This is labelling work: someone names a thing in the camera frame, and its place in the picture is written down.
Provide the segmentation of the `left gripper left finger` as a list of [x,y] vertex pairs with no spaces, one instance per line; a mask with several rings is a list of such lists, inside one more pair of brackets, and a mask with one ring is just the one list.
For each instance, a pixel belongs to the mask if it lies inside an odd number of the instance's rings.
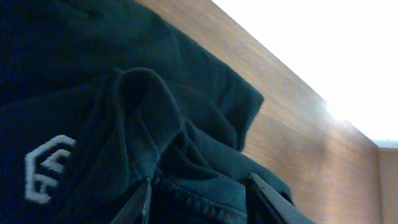
[[111,224],[148,224],[151,194],[151,181],[146,178],[112,219]]

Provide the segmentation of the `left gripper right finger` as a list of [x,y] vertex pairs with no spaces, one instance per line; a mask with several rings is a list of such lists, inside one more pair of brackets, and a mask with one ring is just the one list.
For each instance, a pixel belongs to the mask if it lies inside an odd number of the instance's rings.
[[301,213],[284,192],[280,194],[257,174],[246,179],[246,202],[250,224],[315,224]]

